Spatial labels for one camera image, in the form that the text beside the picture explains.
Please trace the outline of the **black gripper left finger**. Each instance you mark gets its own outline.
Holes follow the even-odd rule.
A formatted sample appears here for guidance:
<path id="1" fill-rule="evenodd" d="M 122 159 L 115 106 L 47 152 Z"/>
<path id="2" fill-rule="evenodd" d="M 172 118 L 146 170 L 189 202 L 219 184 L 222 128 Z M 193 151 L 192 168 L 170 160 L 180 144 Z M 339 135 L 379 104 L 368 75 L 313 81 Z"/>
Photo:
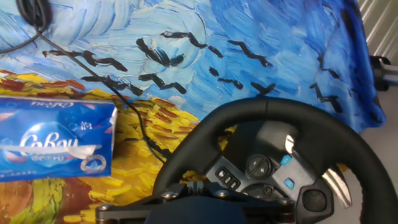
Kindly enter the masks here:
<path id="1" fill-rule="evenodd" d="M 95 209 L 95 223 L 145 223 L 153 209 L 176 199 L 192 196 L 194 191 L 195 182 L 172 184 L 162 193 L 151 195 L 129 205 L 116 206 L 105 203 Z"/>

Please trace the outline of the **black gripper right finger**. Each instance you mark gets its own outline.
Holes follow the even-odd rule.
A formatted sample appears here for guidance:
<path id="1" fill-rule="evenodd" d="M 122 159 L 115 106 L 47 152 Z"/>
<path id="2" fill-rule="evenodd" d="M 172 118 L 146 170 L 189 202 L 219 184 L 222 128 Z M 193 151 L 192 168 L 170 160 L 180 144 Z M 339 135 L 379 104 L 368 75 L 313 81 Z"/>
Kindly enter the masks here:
<path id="1" fill-rule="evenodd" d="M 264 201 L 218 183 L 195 183 L 200 198 L 195 213 L 205 223 L 294 223 L 294 202 L 289 198 Z"/>

